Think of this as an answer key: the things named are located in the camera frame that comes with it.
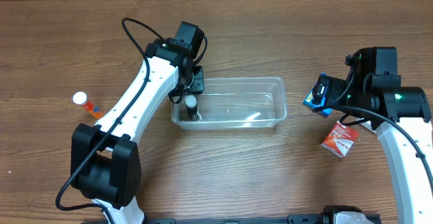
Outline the blue small box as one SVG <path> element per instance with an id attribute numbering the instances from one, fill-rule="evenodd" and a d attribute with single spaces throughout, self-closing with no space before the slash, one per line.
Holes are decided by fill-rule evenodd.
<path id="1" fill-rule="evenodd" d="M 314 84 L 311 91 L 305 97 L 303 104 L 310 109 L 325 106 L 329 98 L 330 89 L 330 77 L 325 73 L 321 73 L 317 79 L 317 82 Z"/>

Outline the black bottle white cap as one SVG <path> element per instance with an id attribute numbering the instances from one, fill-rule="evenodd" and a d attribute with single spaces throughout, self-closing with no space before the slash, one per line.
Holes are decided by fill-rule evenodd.
<path id="1" fill-rule="evenodd" d="M 188 116 L 194 121 L 201 121 L 202 117 L 198 112 L 198 101 L 194 95 L 188 95 L 185 100 Z"/>

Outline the clear plastic container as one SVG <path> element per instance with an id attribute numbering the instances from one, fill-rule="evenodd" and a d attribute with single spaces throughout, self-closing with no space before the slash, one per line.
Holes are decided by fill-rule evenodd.
<path id="1" fill-rule="evenodd" d="M 288 115 L 286 88 L 279 77 L 208 78 L 195 98 L 195 118 L 188 115 L 184 99 L 171 107 L 171 119 L 182 129 L 274 127 Z"/>

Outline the orange bottle white cap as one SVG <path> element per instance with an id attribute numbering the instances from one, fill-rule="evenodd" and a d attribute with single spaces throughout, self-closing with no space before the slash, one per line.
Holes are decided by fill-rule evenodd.
<path id="1" fill-rule="evenodd" d="M 83 91 L 76 92 L 72 96 L 72 101 L 81 106 L 90 115 L 96 119 L 101 119 L 103 117 L 102 111 L 88 98 L 87 94 Z"/>

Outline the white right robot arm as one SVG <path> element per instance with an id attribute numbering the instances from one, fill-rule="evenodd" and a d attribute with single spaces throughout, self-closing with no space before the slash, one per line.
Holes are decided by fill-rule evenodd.
<path id="1" fill-rule="evenodd" d="M 348 55 L 346 79 L 321 74 L 311 91 L 313 111 L 332 109 L 368 122 L 384 150 L 399 223 L 432 222 L 432 113 L 420 87 L 404 87 L 395 47 Z"/>

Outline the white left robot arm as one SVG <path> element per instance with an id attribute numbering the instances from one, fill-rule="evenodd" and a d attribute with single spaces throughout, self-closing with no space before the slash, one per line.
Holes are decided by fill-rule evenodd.
<path id="1" fill-rule="evenodd" d="M 74 130 L 70 176 L 55 199 L 58 209 L 98 208 L 105 223 L 145 223 L 135 197 L 141 136 L 165 97 L 178 104 L 204 91 L 199 63 L 207 44 L 198 26 L 182 22 L 173 38 L 158 35 L 138 49 L 143 64 L 117 104 L 95 125 Z"/>

